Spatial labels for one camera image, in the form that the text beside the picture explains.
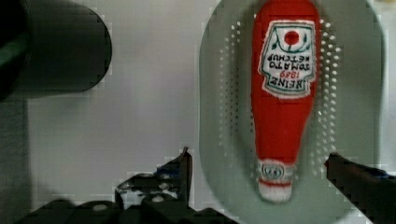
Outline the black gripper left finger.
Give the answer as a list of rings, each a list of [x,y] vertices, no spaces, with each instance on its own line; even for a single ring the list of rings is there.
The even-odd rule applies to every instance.
[[[184,147],[177,157],[159,166],[154,173],[139,173],[118,184],[115,202],[123,209],[157,197],[188,203],[191,180],[192,156],[189,148]]]

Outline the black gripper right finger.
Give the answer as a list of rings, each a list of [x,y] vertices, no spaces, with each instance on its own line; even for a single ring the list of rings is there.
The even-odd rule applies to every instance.
[[[395,224],[396,178],[387,172],[331,153],[327,179],[374,224]]]

